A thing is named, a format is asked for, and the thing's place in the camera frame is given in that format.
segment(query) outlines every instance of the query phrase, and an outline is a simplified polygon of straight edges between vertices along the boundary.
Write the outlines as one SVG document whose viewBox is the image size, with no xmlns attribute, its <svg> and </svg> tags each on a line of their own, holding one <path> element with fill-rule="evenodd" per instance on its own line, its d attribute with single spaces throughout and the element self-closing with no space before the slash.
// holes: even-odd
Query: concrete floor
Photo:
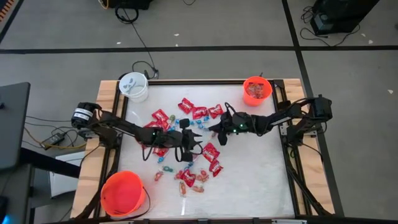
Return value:
<svg viewBox="0 0 398 224">
<path fill-rule="evenodd" d="M 313 2 L 288 0 L 296 33 L 304 27 L 302 8 Z M 397 1 L 380 0 L 361 23 L 361 30 L 343 45 L 397 45 L 397 10 Z M 155 0 L 148 11 L 140 11 L 136 27 L 148 47 L 293 46 L 280 0 L 197 0 L 192 6 L 181 0 Z M 341 38 L 331 35 L 327 41 L 333 44 Z M 316 40 L 298 40 L 300 45 L 321 46 Z M 131 26 L 121 24 L 112 10 L 102 10 L 95 0 L 24 0 L 0 43 L 0 49 L 113 47 L 142 44 Z M 394 116 L 398 109 L 398 52 L 324 50 L 302 54 L 313 92 L 333 100 L 334 118 L 328 123 L 326 141 L 345 215 L 398 220 L 394 134 L 398 125 Z M 163 79 L 246 78 L 261 72 L 267 78 L 302 77 L 294 51 L 153 52 L 152 56 Z M 131 71 L 137 60 L 149 61 L 148 54 L 0 54 L 0 84 L 30 82 L 29 115 L 69 119 L 78 102 L 95 101 L 101 80 L 117 79 Z M 30 129 L 38 138 L 48 137 L 51 130 Z M 70 151 L 41 152 L 56 156 Z M 37 204 L 43 205 L 49 194 L 46 173 L 40 173 L 37 185 L 44 190 Z M 59 221 L 72 200 L 73 195 L 67 195 L 38 208 L 35 223 Z"/>
</svg>

